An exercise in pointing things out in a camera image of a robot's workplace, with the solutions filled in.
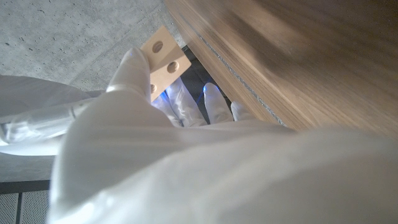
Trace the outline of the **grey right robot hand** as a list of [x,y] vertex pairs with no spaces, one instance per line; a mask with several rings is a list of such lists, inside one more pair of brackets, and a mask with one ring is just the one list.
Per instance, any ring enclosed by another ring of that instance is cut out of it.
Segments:
[[62,136],[104,90],[32,77],[1,76],[1,152],[17,156],[54,156]]

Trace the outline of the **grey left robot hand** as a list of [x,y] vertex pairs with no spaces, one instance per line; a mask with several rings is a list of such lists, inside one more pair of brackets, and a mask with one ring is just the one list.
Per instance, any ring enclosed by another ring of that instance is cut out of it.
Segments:
[[181,81],[158,109],[149,63],[126,52],[71,125],[53,168],[49,223],[396,223],[397,142],[294,131],[205,86],[211,124]]

